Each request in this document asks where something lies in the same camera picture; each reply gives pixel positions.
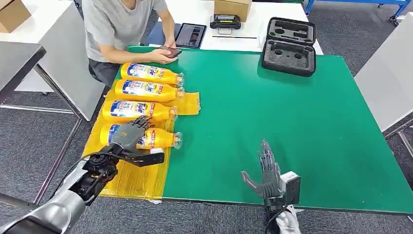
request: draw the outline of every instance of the green table mat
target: green table mat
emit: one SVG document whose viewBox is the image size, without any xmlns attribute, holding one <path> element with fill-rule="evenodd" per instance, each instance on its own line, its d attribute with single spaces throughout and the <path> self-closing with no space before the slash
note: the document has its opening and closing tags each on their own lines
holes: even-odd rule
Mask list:
<svg viewBox="0 0 413 234">
<path fill-rule="evenodd" d="M 144 53 L 151 47 L 131 46 Z M 166 67 L 200 92 L 180 116 L 164 197 L 262 204 L 240 171 L 261 180 L 266 138 L 281 171 L 301 176 L 299 207 L 413 214 L 413 193 L 342 57 L 317 56 L 309 78 L 263 69 L 260 53 L 185 49 Z"/>
</svg>

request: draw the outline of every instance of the black shorts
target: black shorts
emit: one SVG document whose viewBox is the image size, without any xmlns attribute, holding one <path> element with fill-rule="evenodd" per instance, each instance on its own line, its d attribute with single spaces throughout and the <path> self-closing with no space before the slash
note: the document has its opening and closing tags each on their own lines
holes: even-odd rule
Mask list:
<svg viewBox="0 0 413 234">
<path fill-rule="evenodd" d="M 96 75 L 96 77 L 94 78 L 111 88 L 116 74 L 120 68 L 120 64 L 111 62 L 98 62 L 93 59 L 89 59 L 89 65 Z"/>
</svg>

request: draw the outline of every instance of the smartphone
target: smartphone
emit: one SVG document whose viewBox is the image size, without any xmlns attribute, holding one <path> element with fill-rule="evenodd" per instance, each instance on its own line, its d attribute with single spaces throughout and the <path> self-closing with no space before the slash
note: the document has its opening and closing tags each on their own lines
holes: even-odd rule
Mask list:
<svg viewBox="0 0 413 234">
<path fill-rule="evenodd" d="M 173 59 L 174 57 L 178 56 L 178 54 L 182 53 L 182 50 L 178 50 L 175 48 L 171 48 L 171 47 L 167 47 L 167 46 L 160 46 L 159 49 L 163 49 L 163 50 L 169 50 L 170 54 L 169 55 L 165 55 L 166 57 Z"/>
</svg>

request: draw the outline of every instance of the gray t-shirt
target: gray t-shirt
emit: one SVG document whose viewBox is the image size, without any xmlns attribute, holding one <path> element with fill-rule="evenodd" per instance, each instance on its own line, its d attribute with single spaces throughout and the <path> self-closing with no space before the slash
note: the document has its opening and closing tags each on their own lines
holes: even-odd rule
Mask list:
<svg viewBox="0 0 413 234">
<path fill-rule="evenodd" d="M 135 9 L 127 8 L 121 0 L 83 0 L 86 30 L 86 53 L 90 59 L 107 62 L 97 43 L 126 50 L 138 45 L 145 32 L 152 9 L 167 10 L 165 0 L 136 0 Z"/>
</svg>

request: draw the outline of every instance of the clear bottle cap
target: clear bottle cap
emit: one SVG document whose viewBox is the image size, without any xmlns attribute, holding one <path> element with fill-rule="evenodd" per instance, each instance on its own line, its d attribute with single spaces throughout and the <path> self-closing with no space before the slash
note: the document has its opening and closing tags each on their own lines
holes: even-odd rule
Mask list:
<svg viewBox="0 0 413 234">
<path fill-rule="evenodd" d="M 184 93 L 185 93 L 185 89 L 183 87 L 178 88 L 176 90 L 177 99 L 183 99 L 184 98 Z"/>
<path fill-rule="evenodd" d="M 169 109 L 169 117 L 175 121 L 178 118 L 178 107 L 177 106 L 172 106 Z"/>
<path fill-rule="evenodd" d="M 176 81 L 177 81 L 176 85 L 178 85 L 178 87 L 184 86 L 184 73 L 182 72 L 179 73 L 178 77 L 176 78 Z"/>
<path fill-rule="evenodd" d="M 173 144 L 172 147 L 174 147 L 175 149 L 179 150 L 182 146 L 182 133 L 181 132 L 177 132 L 175 134 L 173 134 Z"/>
</svg>

